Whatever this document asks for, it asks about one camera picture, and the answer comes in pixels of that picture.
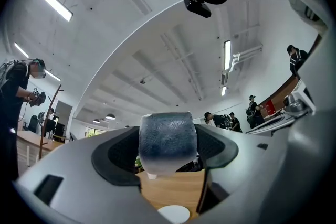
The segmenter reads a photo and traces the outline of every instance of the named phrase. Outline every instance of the ceiling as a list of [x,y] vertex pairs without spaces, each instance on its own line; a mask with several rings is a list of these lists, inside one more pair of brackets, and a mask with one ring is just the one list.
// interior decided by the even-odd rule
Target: ceiling
[[[232,41],[233,54],[260,44],[260,0],[211,6],[209,19],[181,12],[173,16],[171,9],[181,0],[59,1],[74,14],[70,22],[44,0],[11,0],[2,23],[7,51],[22,58],[13,47],[16,42],[30,56],[44,59],[62,80],[65,92],[58,98],[77,107],[75,117],[92,122],[113,113],[117,119],[111,128],[213,96],[220,101],[224,41]],[[160,24],[159,18],[169,16],[173,23]],[[126,44],[132,33],[155,20],[153,31]],[[237,65],[237,80],[227,94],[239,88],[248,66],[249,61]]]

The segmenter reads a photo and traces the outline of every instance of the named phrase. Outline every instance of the gray fabric roll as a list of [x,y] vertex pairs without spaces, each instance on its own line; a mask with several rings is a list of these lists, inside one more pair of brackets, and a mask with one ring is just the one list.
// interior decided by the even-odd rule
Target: gray fabric roll
[[148,174],[170,175],[196,157],[197,136],[190,112],[143,116],[139,158]]

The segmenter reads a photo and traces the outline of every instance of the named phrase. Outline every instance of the coat rack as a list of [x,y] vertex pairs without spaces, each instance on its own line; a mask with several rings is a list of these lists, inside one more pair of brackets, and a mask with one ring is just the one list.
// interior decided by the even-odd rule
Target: coat rack
[[56,90],[56,92],[55,92],[55,94],[54,94],[54,97],[53,97],[52,100],[51,100],[51,103],[50,103],[50,105],[49,105],[49,109],[48,109],[48,111],[47,111],[46,120],[44,121],[44,124],[43,124],[42,133],[41,133],[41,140],[40,140],[40,151],[39,151],[39,154],[38,154],[38,158],[39,158],[39,159],[42,158],[43,137],[44,137],[44,135],[45,135],[45,133],[46,133],[46,127],[47,127],[47,122],[48,122],[48,121],[47,121],[47,118],[48,118],[48,115],[49,115],[49,111],[50,111],[50,109],[51,109],[51,106],[52,106],[53,103],[54,103],[55,97],[56,97],[56,95],[58,94],[58,92],[63,92],[63,91],[64,91],[64,90],[61,90],[60,88],[61,88],[61,85],[58,86],[58,88],[57,88],[57,90]]

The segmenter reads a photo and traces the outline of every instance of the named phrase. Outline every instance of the fluorescent light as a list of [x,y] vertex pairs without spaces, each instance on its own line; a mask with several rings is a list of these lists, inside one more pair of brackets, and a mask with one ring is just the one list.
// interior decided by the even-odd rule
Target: fluorescent light
[[68,22],[72,18],[72,13],[64,7],[58,0],[45,0],[51,7],[53,7],[60,15],[64,17]]
[[222,88],[222,96],[225,94],[225,91],[226,91],[226,86],[224,86],[224,87]]
[[50,73],[47,69],[44,70],[46,74],[48,74],[49,76],[53,77],[54,79],[61,81],[60,78],[57,78],[54,74]]
[[224,43],[225,46],[225,70],[230,68],[230,58],[231,58],[231,41],[228,40]]
[[28,54],[20,48],[20,46],[17,43],[14,43],[15,47],[27,58],[29,58]]

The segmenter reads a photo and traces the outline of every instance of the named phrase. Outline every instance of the chair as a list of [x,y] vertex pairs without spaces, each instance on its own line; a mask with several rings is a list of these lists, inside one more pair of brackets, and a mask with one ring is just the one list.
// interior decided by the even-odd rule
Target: chair
[[37,116],[33,115],[30,118],[30,122],[29,122],[28,128],[23,126],[23,129],[26,130],[26,131],[31,131],[33,133],[36,133],[37,123],[38,123]]

